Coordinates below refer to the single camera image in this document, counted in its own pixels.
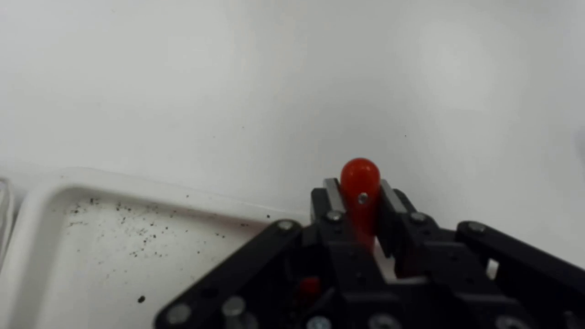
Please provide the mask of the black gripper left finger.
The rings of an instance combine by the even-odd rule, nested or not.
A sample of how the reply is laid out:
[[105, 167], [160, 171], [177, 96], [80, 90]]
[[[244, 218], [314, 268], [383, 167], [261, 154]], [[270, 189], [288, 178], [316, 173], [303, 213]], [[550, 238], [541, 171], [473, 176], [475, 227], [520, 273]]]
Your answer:
[[303, 329], [332, 293], [327, 246], [347, 229], [336, 180], [310, 193], [310, 222], [277, 220], [171, 299], [153, 329]]

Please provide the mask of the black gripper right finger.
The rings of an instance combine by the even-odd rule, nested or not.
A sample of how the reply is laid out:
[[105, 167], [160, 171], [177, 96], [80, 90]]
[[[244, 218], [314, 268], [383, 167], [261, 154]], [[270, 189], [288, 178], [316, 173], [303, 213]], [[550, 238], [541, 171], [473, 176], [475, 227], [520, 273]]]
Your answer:
[[425, 277], [460, 300], [585, 306], [585, 271], [478, 222], [455, 231], [381, 183], [378, 242], [398, 277]]

